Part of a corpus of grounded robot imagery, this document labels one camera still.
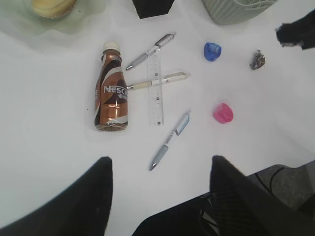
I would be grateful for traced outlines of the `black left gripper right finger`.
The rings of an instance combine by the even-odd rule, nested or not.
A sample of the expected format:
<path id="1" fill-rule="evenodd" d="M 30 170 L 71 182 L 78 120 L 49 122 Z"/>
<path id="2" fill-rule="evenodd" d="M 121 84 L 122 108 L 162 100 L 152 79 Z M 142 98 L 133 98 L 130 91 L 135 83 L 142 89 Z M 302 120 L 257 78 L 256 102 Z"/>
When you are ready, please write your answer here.
<path id="1" fill-rule="evenodd" d="M 267 194 L 223 156 L 212 158 L 214 220 L 221 236 L 313 236 L 315 222 Z"/>

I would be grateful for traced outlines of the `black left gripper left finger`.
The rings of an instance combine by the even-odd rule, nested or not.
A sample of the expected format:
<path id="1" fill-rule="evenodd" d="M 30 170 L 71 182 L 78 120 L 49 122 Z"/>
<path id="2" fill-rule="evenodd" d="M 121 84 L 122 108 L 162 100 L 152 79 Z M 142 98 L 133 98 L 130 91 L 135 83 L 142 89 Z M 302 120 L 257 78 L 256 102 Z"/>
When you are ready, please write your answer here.
<path id="1" fill-rule="evenodd" d="M 102 236 L 113 197 L 112 160 L 98 159 L 79 179 L 32 213 L 1 228 L 2 236 Z"/>

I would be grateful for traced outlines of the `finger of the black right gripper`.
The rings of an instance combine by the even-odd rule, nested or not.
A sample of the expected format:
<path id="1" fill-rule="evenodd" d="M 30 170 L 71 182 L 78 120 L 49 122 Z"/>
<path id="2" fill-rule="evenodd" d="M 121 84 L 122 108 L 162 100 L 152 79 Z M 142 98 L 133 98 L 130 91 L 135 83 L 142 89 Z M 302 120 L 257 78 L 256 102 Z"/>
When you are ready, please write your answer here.
<path id="1" fill-rule="evenodd" d="M 314 48 L 315 11 L 311 11 L 295 22 L 283 23 L 275 31 L 282 47 L 300 46 L 302 50 Z"/>

